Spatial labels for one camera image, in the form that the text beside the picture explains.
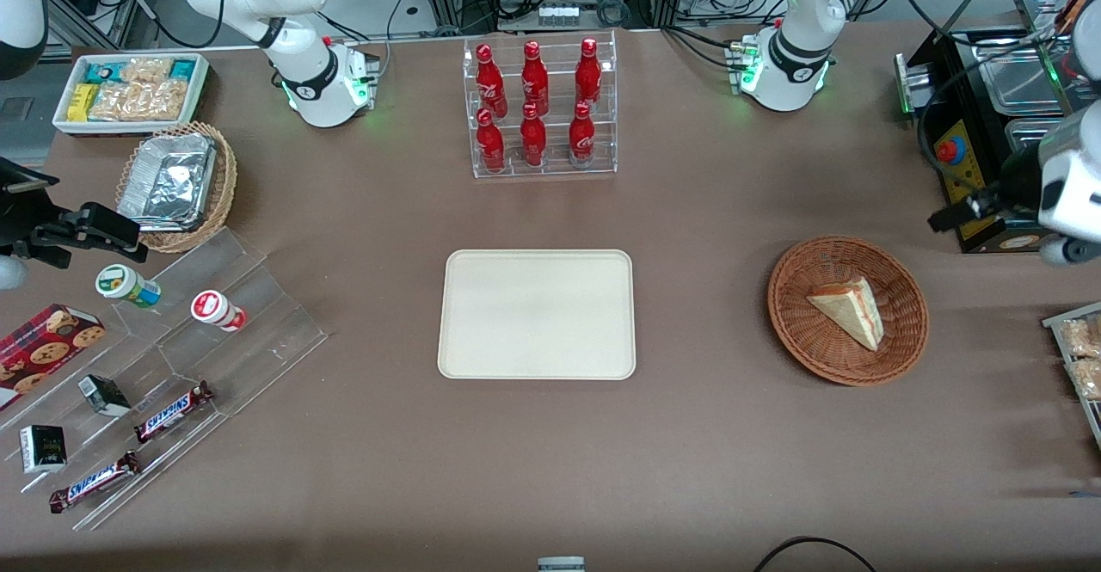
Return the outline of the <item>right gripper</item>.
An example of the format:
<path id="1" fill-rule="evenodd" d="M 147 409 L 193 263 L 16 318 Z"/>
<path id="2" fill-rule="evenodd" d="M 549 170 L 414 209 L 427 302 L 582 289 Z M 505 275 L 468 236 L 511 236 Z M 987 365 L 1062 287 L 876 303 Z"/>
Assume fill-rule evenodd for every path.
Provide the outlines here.
<path id="1" fill-rule="evenodd" d="M 1 255 L 39 260 L 67 270 L 70 251 L 64 246 L 74 246 L 80 230 L 94 237 L 91 249 L 115 252 L 139 265 L 146 262 L 149 248 L 140 243 L 140 224 L 102 204 L 83 204 L 79 211 L 52 204 L 47 189 L 58 182 L 6 157 L 1 160 Z"/>

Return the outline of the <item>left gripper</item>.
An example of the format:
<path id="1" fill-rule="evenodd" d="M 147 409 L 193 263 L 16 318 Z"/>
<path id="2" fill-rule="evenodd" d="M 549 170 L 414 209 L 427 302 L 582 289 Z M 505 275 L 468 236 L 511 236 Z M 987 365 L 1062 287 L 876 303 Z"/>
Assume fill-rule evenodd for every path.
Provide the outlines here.
<path id="1" fill-rule="evenodd" d="M 958 230 L 983 215 L 1009 212 L 1009 201 L 1036 212 L 1036 222 L 1084 243 L 1100 239 L 1100 111 L 1077 111 L 1002 164 L 1000 180 L 929 215 L 935 232 Z"/>

